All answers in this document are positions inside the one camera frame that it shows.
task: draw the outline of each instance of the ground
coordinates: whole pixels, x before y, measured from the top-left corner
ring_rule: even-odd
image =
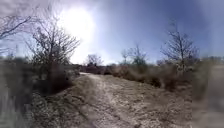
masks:
[[[83,74],[57,95],[33,95],[32,127],[190,128],[191,101],[147,84]]]

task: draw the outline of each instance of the leafless tree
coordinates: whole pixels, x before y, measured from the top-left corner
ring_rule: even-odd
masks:
[[[34,53],[33,64],[38,67],[39,71],[42,71],[39,75],[46,73],[47,79],[50,79],[53,70],[69,62],[79,41],[67,34],[64,29],[59,28],[56,19],[39,22],[36,26],[31,33],[36,47],[32,47],[32,42],[26,43]]]
[[[162,49],[162,53],[169,59],[179,62],[182,71],[184,71],[187,60],[196,57],[197,48],[189,40],[187,34],[182,34],[178,30],[178,26],[174,22],[171,24],[171,29],[168,30],[168,36],[170,40],[165,43],[166,48]]]
[[[129,49],[128,56],[131,57],[132,64],[140,73],[146,71],[146,54],[140,49],[139,44],[135,44],[135,47]]]
[[[101,57],[97,54],[90,54],[87,56],[87,65],[95,65],[95,66],[99,66],[103,63]]]
[[[127,50],[123,50],[121,52],[121,55],[122,55],[122,57],[124,59],[124,63],[126,64],[127,63],[127,58],[128,58],[128,52],[127,52]]]

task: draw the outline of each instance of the sunlight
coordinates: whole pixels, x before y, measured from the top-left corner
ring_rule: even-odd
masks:
[[[91,15],[82,8],[62,11],[59,25],[82,41],[89,41],[93,35],[94,22]]]

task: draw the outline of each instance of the bare tree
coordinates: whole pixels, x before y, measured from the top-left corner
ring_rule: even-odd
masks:
[[[170,40],[167,41],[166,48],[162,49],[162,53],[169,59],[179,62],[182,70],[186,68],[187,60],[196,57],[197,48],[193,42],[189,40],[187,34],[182,34],[178,30],[176,23],[171,24],[171,29],[168,30]]]
[[[142,52],[139,47],[139,44],[135,44],[134,48],[129,49],[128,56],[132,59],[132,64],[138,69],[140,73],[146,71],[147,62],[146,54]]]
[[[122,55],[122,57],[124,59],[124,64],[126,64],[127,63],[127,58],[128,58],[128,52],[127,52],[127,50],[123,50],[121,52],[121,55]]]
[[[97,54],[90,54],[87,56],[87,65],[99,66],[103,63],[101,57]]]
[[[36,47],[33,48],[29,42],[26,43],[34,53],[33,64],[38,67],[39,75],[46,73],[47,79],[51,79],[53,70],[69,62],[79,41],[59,28],[56,19],[45,23],[39,22],[31,34]]]

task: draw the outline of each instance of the dirt path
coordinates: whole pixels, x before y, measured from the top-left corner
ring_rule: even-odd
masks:
[[[33,96],[34,128],[190,128],[191,102],[147,84],[84,74],[50,97]]]
[[[191,103],[146,84],[88,74],[117,116],[131,127],[190,128]]]

